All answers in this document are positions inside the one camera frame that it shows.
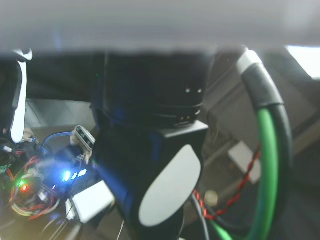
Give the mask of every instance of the green cable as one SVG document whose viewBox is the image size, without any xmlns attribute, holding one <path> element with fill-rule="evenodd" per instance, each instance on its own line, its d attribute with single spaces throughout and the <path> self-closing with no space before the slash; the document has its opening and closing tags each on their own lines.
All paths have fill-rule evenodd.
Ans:
<svg viewBox="0 0 320 240">
<path fill-rule="evenodd" d="M 267 108 L 257 112 L 261 140 L 261 180 L 258 203 L 252 228 L 246 240 L 265 240 L 268 237 L 277 201 L 278 189 L 278 149 L 277 135 L 272 116 Z M 216 223 L 211 222 L 223 240 L 232 237 Z"/>
</svg>

